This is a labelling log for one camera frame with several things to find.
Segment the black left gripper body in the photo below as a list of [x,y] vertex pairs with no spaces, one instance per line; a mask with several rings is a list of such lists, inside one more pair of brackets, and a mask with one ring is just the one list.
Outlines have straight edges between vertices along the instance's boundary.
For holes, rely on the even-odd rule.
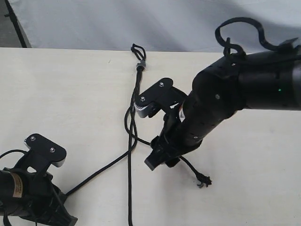
[[47,226],[68,225],[68,211],[64,207],[66,195],[52,179],[49,173],[39,177],[35,173],[22,174],[22,219]]

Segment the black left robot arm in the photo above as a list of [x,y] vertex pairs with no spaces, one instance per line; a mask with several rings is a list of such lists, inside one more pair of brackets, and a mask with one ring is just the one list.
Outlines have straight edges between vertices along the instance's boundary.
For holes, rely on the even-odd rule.
[[0,215],[10,226],[9,216],[47,226],[74,226],[78,219],[64,207],[66,195],[47,175],[34,181],[34,174],[5,168],[0,172]]

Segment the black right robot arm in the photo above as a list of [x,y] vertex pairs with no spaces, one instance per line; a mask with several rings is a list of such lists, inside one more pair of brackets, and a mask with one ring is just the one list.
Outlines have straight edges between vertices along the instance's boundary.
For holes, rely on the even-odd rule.
[[163,163],[172,167],[237,111],[300,110],[301,57],[298,52],[262,52],[248,55],[246,64],[222,57],[196,75],[188,95],[163,78],[141,96],[146,116],[165,112],[163,129],[152,140],[145,163],[152,170]]

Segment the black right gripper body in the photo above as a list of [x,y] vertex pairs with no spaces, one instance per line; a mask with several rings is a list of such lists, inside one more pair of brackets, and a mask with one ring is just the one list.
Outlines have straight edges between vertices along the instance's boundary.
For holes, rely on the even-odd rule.
[[168,157],[179,157],[200,146],[202,138],[182,128],[179,114],[174,111],[164,115],[161,133],[150,143],[152,149],[163,149]]

